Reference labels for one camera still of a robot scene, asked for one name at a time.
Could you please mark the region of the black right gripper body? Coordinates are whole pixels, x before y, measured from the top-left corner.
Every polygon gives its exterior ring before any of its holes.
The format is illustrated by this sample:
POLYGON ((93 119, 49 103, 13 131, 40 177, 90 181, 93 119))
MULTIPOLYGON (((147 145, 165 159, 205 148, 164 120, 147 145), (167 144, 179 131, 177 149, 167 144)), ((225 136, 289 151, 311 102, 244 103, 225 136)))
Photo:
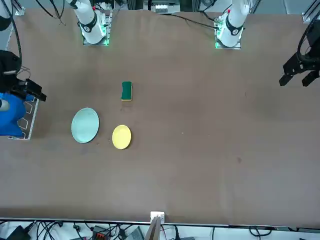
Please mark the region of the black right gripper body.
POLYGON ((11 51, 0 51, 0 92, 9 93, 14 90, 20 80, 17 72, 21 68, 21 59, 11 51))

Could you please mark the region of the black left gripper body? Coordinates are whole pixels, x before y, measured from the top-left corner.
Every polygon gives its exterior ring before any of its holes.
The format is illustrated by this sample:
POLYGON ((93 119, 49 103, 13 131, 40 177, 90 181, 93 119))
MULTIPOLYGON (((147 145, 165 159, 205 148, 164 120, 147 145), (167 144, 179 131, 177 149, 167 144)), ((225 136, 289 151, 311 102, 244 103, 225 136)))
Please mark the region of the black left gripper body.
POLYGON ((309 43, 309 51, 305 54, 310 59, 320 57, 320 20, 317 19, 313 24, 309 24, 306 34, 309 43))

